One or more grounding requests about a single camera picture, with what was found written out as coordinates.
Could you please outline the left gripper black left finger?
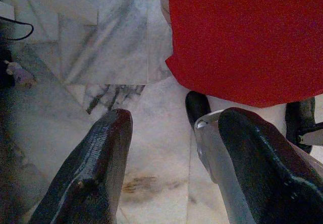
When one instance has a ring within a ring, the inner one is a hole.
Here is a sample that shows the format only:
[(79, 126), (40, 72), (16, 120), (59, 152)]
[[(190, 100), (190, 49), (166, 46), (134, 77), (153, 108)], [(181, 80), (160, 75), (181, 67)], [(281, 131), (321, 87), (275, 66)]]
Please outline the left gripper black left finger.
[(114, 109), (66, 158), (29, 223), (117, 223), (133, 121)]

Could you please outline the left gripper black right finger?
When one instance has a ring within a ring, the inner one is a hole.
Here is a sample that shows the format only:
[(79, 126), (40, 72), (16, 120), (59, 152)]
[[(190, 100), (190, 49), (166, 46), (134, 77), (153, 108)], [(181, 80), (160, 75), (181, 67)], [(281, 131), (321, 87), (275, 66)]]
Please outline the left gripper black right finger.
[(232, 107), (200, 117), (195, 136), (230, 223), (322, 223), (322, 164), (273, 124)]

